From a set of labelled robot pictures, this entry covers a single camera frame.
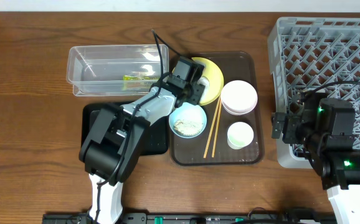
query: metal grid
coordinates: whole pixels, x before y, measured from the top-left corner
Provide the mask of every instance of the metal grid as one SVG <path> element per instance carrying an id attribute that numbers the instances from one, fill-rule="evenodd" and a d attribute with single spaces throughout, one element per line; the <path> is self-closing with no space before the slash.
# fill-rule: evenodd
<path id="1" fill-rule="evenodd" d="M 314 33 L 309 32 L 312 30 L 293 30 L 289 34 L 281 35 L 287 110 L 291 113 L 297 113 L 301 108 L 293 99 L 298 91 L 314 89 L 336 81 L 360 82 L 360 34 L 333 32 L 335 35 L 332 35 L 329 32 L 316 31 L 313 35 Z M 353 148 L 360 150 L 360 86 L 338 85 L 325 88 L 324 91 L 329 97 L 353 103 L 356 111 L 353 129 L 356 140 Z M 294 155 L 303 157 L 303 146 L 293 145 L 292 148 Z"/>

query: yellow plate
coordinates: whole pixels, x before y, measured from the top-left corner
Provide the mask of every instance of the yellow plate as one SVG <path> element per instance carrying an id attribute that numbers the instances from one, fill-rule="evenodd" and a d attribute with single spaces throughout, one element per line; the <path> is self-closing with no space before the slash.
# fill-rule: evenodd
<path id="1" fill-rule="evenodd" d="M 209 59 L 201 57 L 193 57 L 192 59 L 205 65 L 205 69 L 202 72 L 202 77 L 208 79 L 209 89 L 206 93 L 204 93 L 204 97 L 201 98 L 199 102 L 201 106 L 204 106 L 212 103 L 220 96 L 224 86 L 223 73 L 220 68 Z"/>

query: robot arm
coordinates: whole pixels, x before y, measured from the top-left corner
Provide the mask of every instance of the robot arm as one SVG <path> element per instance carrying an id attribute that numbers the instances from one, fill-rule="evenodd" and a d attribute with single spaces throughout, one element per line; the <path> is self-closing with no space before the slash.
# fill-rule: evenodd
<path id="1" fill-rule="evenodd" d="M 303 144 L 337 222 L 360 223 L 360 152 L 353 150 L 353 105 L 323 93 L 301 100 L 300 114 L 274 114 L 272 137 L 282 135 L 284 143 Z"/>
<path id="2" fill-rule="evenodd" d="M 119 219 L 123 210 L 120 202 L 122 183 L 138 162 L 148 128 L 185 101 L 198 104 L 204 86 L 197 81 L 203 69 L 203 65 L 180 57 L 174 73 L 169 73 L 165 82 L 155 83 L 147 95 L 127 105 L 107 105 L 100 110 L 79 152 L 79 159 L 85 163 L 93 186 L 90 216 L 94 220 L 98 216 L 98 223 L 112 224 Z M 98 184 L 106 180 L 109 184 L 103 185 L 99 194 Z"/>

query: dark brown serving tray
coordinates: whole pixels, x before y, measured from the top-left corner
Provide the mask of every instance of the dark brown serving tray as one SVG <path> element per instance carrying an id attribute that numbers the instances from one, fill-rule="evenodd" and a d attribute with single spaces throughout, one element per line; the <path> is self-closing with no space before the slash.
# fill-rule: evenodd
<path id="1" fill-rule="evenodd" d="M 224 84 L 234 80 L 243 80 L 249 82 L 257 90 L 253 60 L 251 56 L 245 52 L 214 52 L 192 54 L 188 56 L 203 57 L 216 63 L 222 70 Z M 215 156 L 212 158 L 214 140 L 213 131 L 207 157 L 204 159 L 204 152 L 216 104 L 217 100 L 202 107 L 207 115 L 207 125 L 205 130 L 198 137 L 183 139 L 169 130 L 170 152 L 174 161 L 182 166 L 196 166 L 219 164 L 246 165 L 256 164 L 262 160 L 264 155 L 264 145 L 259 102 L 253 111 L 242 116 L 231 115 L 222 107 Z M 231 124 L 238 121 L 249 124 L 254 131 L 254 137 L 252 143 L 247 147 L 235 150 L 231 149 L 227 144 L 227 130 Z"/>

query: white plastic basket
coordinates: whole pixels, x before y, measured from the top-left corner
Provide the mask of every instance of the white plastic basket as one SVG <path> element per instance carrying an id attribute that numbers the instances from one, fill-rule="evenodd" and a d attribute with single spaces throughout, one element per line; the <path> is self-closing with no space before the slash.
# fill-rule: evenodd
<path id="1" fill-rule="evenodd" d="M 360 19 L 281 17 L 268 37 L 270 73 L 275 85 L 277 112 L 296 113 L 297 91 L 326 83 L 360 82 Z M 329 97 L 348 100 L 356 110 L 353 148 L 360 150 L 360 86 L 324 89 Z M 277 139 L 277 159 L 286 168 L 311 168 L 302 146 Z"/>

